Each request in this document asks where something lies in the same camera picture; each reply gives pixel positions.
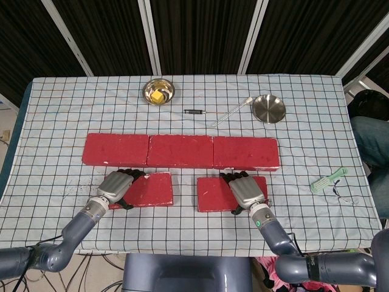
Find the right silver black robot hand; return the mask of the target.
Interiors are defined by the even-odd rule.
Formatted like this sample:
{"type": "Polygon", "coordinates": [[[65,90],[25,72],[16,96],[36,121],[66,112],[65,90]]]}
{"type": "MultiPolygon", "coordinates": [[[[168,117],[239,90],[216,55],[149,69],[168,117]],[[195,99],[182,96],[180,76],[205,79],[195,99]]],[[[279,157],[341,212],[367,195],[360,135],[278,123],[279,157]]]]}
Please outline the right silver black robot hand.
{"type": "Polygon", "coordinates": [[[247,172],[220,173],[219,176],[232,190],[238,205],[232,210],[233,215],[239,215],[244,210],[249,210],[256,203],[265,202],[265,196],[256,181],[247,172]]]}

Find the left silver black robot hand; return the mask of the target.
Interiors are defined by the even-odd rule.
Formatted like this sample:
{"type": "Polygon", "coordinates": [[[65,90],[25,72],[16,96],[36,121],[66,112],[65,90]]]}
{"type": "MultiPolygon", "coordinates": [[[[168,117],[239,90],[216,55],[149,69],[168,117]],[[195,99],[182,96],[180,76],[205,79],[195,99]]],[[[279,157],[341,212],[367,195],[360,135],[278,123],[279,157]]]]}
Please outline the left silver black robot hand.
{"type": "Polygon", "coordinates": [[[124,200],[124,195],[134,181],[145,176],[145,172],[137,169],[119,169],[111,172],[97,188],[97,196],[104,197],[109,204],[118,204],[125,210],[134,206],[124,200]]]}

